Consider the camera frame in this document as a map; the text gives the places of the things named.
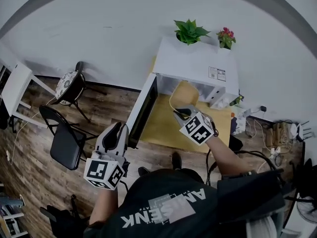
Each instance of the floral cushion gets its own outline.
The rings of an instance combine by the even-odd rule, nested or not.
[[[55,98],[58,99],[67,89],[68,87],[70,86],[71,82],[73,82],[74,78],[76,77],[77,75],[77,72],[76,71],[72,71],[72,72],[69,72],[67,74],[64,75],[64,77],[62,77],[58,84],[57,84],[57,87],[56,87],[56,90],[55,90]],[[79,95],[76,97],[75,100],[77,100],[79,98],[79,96],[81,95],[81,93],[83,92],[84,89],[82,89],[79,93]],[[60,102],[60,104],[62,105],[70,105],[70,102],[68,101],[64,101],[62,100]]]

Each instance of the black t-shirt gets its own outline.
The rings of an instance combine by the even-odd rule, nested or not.
[[[132,185],[123,204],[102,226],[84,238],[213,237],[216,189],[174,170],[158,170]]]

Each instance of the gray ceiling trim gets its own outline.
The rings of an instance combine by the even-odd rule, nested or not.
[[[28,0],[11,16],[11,18],[0,29],[0,39],[22,19],[51,1],[54,0]]]
[[[317,58],[317,33],[310,24],[285,0],[245,0],[266,11],[292,31]],[[273,45],[283,48],[283,40]]]

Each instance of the shoe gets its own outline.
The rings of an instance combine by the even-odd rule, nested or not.
[[[140,167],[138,169],[138,173],[139,173],[139,176],[142,177],[144,175],[147,175],[150,173],[150,171],[148,169],[146,169],[145,167]]]
[[[177,152],[172,154],[172,165],[174,170],[182,169],[182,158]]]

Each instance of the green potted plant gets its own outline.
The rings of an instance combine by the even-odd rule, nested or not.
[[[209,37],[207,33],[210,32],[202,27],[197,27],[196,20],[190,21],[188,19],[186,22],[174,20],[174,22],[179,28],[179,30],[175,31],[176,38],[187,45],[199,42],[201,36]]]
[[[222,31],[217,33],[220,47],[225,49],[231,49],[232,42],[236,43],[234,33],[229,28],[224,27]]]

